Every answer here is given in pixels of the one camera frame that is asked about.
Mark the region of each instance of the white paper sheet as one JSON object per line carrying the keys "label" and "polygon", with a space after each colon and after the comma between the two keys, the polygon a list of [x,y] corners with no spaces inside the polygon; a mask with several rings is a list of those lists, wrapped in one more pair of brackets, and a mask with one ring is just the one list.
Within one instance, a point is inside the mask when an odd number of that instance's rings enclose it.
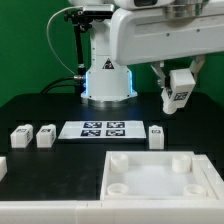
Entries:
{"label": "white paper sheet", "polygon": [[146,138],[142,121],[67,121],[59,139]]}

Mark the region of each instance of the white cable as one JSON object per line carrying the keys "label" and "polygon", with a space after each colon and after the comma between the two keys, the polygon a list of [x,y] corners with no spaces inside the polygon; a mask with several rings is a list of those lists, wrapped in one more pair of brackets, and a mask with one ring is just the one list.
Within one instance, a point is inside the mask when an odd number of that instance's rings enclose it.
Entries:
{"label": "white cable", "polygon": [[55,56],[55,58],[69,71],[69,72],[71,72],[73,75],[75,75],[75,73],[69,68],[69,67],[67,67],[64,63],[63,63],[63,61],[60,59],[60,57],[58,56],[58,54],[56,53],[56,51],[54,50],[54,47],[53,47],[53,45],[52,45],[52,43],[51,43],[51,38],[50,38],[50,26],[51,26],[51,23],[52,23],[52,21],[54,20],[54,18],[56,17],[56,16],[58,16],[59,14],[61,14],[61,13],[63,13],[63,12],[65,12],[65,11],[67,11],[67,10],[70,10],[70,9],[81,9],[81,8],[83,8],[82,6],[72,6],[72,7],[67,7],[67,8],[64,8],[64,9],[62,9],[62,10],[60,10],[60,11],[58,11],[58,12],[56,12],[50,19],[49,19],[49,21],[48,21],[48,24],[47,24],[47,41],[48,41],[48,44],[49,44],[49,46],[50,46],[50,49],[51,49],[51,51],[52,51],[52,53],[54,54],[54,56]]}

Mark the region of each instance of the green background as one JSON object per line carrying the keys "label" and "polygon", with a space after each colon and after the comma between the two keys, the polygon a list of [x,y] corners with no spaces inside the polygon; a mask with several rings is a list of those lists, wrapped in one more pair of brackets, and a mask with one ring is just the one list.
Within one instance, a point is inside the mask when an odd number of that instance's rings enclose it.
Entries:
{"label": "green background", "polygon": [[[38,93],[48,83],[69,76],[54,58],[46,38],[49,18],[69,6],[67,0],[14,0],[0,3],[0,105],[13,96]],[[58,16],[51,26],[51,38],[62,60],[76,71],[74,37],[70,23]],[[85,64],[90,66],[88,34],[83,36]],[[167,68],[189,67],[190,58],[170,60]],[[160,91],[148,64],[131,66],[138,92]],[[209,95],[224,107],[224,53],[207,55],[195,91]],[[70,87],[57,89],[72,92]]]}

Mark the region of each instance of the black tabletop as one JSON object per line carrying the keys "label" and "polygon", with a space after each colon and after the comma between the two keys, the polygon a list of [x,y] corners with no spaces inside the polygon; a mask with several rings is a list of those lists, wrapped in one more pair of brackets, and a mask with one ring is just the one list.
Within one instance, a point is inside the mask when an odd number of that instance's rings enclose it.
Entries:
{"label": "black tabletop", "polygon": [[[98,200],[107,151],[148,151],[148,140],[56,140],[38,149],[42,125],[55,124],[57,136],[66,121],[142,120],[164,129],[166,151],[206,154],[224,177],[224,111],[204,94],[194,93],[174,115],[162,111],[160,94],[147,93],[123,108],[101,110],[80,103],[74,94],[26,94],[0,108],[0,155],[8,173],[0,182],[0,200]],[[34,139],[25,149],[12,149],[10,134],[31,124]]]}

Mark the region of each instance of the metal bracket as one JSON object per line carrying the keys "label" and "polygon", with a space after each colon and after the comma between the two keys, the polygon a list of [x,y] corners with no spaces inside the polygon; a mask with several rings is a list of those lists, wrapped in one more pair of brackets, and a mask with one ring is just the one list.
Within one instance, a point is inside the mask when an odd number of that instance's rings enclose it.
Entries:
{"label": "metal bracket", "polygon": [[201,68],[205,63],[205,55],[198,55],[196,56],[195,60],[192,61],[190,65],[190,71],[194,75],[194,79],[197,82],[198,73],[200,72]]}
{"label": "metal bracket", "polygon": [[156,73],[156,75],[159,77],[158,85],[161,88],[165,88],[166,76],[162,70],[162,67],[164,67],[164,61],[153,62],[153,63],[151,63],[151,67],[152,67],[153,71]]}

